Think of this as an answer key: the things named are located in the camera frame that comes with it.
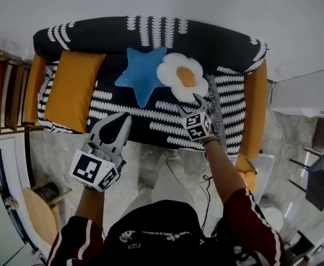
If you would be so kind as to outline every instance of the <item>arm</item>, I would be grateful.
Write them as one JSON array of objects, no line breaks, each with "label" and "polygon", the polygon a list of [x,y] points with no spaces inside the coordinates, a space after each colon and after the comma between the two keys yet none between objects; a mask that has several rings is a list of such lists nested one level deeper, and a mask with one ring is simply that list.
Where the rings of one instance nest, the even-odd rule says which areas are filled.
[{"label": "arm", "polygon": [[102,230],[103,212],[104,193],[85,188],[75,215],[92,220]]},{"label": "arm", "polygon": [[246,188],[245,183],[217,141],[208,142],[204,147],[216,190],[224,204],[235,191]]},{"label": "arm", "polygon": [[222,234],[231,242],[235,259],[239,264],[247,265],[284,265],[285,251],[279,234],[265,220],[221,146],[217,141],[207,142],[204,146],[224,205],[218,227],[223,228]]},{"label": "arm", "polygon": [[101,253],[104,193],[85,188],[75,216],[58,233],[48,265],[87,265]]}]

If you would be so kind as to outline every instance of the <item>wooden shelf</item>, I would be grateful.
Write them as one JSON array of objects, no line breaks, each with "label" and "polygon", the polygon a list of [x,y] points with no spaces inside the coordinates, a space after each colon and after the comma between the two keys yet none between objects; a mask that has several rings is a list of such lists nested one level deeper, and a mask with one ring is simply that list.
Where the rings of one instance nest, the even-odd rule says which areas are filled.
[{"label": "wooden shelf", "polygon": [[23,123],[24,99],[30,65],[0,55],[4,82],[0,109],[0,135],[42,130],[35,123]]}]

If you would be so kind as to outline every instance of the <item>chair leg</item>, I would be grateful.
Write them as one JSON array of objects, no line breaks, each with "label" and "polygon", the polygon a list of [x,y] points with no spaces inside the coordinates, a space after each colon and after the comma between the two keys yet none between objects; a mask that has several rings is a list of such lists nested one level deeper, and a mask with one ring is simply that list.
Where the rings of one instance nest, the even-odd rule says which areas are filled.
[{"label": "chair leg", "polygon": [[292,183],[294,186],[296,186],[298,189],[302,190],[304,193],[306,193],[307,190],[305,190],[302,186],[298,185],[296,182],[293,182],[292,180],[289,180],[290,183]]},{"label": "chair leg", "polygon": [[33,188],[31,188],[32,191],[35,191],[36,189],[39,189],[43,186],[45,186],[47,183],[50,182],[49,176],[44,175],[42,178],[38,180],[38,182],[35,184]]},{"label": "chair leg", "polygon": [[295,161],[295,160],[293,160],[293,159],[289,159],[289,161],[290,161],[290,162],[293,162],[293,163],[295,163],[295,164],[297,164],[297,165],[299,165],[299,166],[301,166],[301,167],[303,167],[306,171],[308,171],[308,170],[310,169],[309,166],[306,166],[306,165],[302,164],[301,162],[297,162],[297,161]]},{"label": "chair leg", "polygon": [[305,149],[305,148],[304,148],[304,151],[306,151],[306,152],[308,152],[308,153],[311,153],[311,154],[313,154],[313,155],[316,155],[317,157],[320,157],[320,156],[321,156],[321,154],[318,154],[318,153],[316,153],[316,152],[313,152],[313,151],[308,150],[308,149]]},{"label": "chair leg", "polygon": [[68,191],[60,194],[56,198],[54,198],[50,203],[49,206],[56,205],[58,202],[60,202],[66,195],[72,192],[72,189],[70,188]]}]

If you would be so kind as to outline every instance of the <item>sleeve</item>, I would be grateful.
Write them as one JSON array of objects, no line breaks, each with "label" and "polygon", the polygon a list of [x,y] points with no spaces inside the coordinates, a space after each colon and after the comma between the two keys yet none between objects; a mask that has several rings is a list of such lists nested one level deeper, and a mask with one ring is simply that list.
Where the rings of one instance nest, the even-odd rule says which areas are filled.
[{"label": "sleeve", "polygon": [[101,254],[101,230],[90,219],[71,217],[58,233],[48,259],[48,266],[87,265]]},{"label": "sleeve", "polygon": [[235,191],[226,201],[223,223],[237,265],[285,265],[284,244],[248,189]]}]

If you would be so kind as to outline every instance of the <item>black and white marker cube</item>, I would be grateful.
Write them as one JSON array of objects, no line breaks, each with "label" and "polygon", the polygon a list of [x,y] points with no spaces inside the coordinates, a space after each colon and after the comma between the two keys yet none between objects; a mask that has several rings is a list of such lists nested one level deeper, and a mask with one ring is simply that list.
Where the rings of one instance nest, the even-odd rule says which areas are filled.
[{"label": "black and white marker cube", "polygon": [[205,112],[183,118],[182,125],[192,141],[208,137],[210,134],[210,120]]},{"label": "black and white marker cube", "polygon": [[103,192],[118,179],[119,172],[114,163],[76,150],[69,175],[85,186]]}]

